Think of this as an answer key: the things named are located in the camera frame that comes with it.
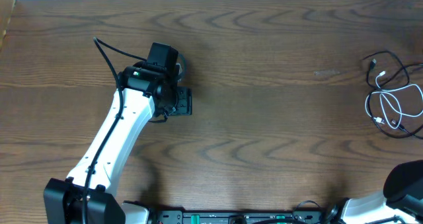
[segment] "cable plug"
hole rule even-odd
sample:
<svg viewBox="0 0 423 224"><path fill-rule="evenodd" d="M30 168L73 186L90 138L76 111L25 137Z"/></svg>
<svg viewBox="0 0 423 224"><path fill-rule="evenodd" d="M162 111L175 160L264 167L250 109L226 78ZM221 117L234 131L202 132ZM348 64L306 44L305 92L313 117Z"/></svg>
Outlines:
<svg viewBox="0 0 423 224"><path fill-rule="evenodd" d="M395 119L392 119L392 120L391 120L391 123L392 123L394 126L396 126L396 125L398 124L398 122L397 122ZM405 127L404 127L402 124L399 124L398 128L399 128L401 131L404 131L404 130L405 130Z"/></svg>
<svg viewBox="0 0 423 224"><path fill-rule="evenodd" d="M369 70L374 69L374 68L375 68L375 66L376 66L376 59L373 59L373 60L370 62L370 65L369 65Z"/></svg>
<svg viewBox="0 0 423 224"><path fill-rule="evenodd" d="M380 124L385 124L385 119L377 117L377 118L373 118L375 120L375 122L380 123Z"/></svg>

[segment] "brown object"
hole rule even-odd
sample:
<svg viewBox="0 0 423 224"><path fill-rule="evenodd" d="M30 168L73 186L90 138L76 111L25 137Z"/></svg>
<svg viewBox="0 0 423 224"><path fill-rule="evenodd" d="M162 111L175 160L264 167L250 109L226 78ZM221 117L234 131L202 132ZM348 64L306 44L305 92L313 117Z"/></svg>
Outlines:
<svg viewBox="0 0 423 224"><path fill-rule="evenodd" d="M147 124L119 202L291 209L382 189L395 165L423 157L423 146L388 139L371 123L360 58L388 48L405 63L422 61L422 7L422 0L18 1L0 57L0 219L45 223L45 185L66 177L104 121L115 87L93 36L140 56L152 42L170 44L189 62L183 85L192 88L194 113ZM118 71L135 62L106 53ZM423 82L419 75L414 82Z"/></svg>
<svg viewBox="0 0 423 224"><path fill-rule="evenodd" d="M6 36L7 25L13 11L15 0L0 0L0 50L3 45L3 38Z"/></svg>

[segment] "wooden tabletop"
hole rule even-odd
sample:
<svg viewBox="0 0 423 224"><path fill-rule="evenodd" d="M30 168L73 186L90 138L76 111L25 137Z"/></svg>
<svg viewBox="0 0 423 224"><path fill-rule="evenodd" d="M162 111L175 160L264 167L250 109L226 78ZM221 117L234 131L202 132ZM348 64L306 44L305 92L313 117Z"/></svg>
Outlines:
<svg viewBox="0 0 423 224"><path fill-rule="evenodd" d="M0 52L0 219L45 223L45 185L104 121L114 80L93 36L140 56L166 43L188 60L193 115L146 125L119 202L291 209L380 190L423 146L372 124L361 58L423 61L422 11L423 0L17 1ZM118 71L135 63L106 52Z"/></svg>

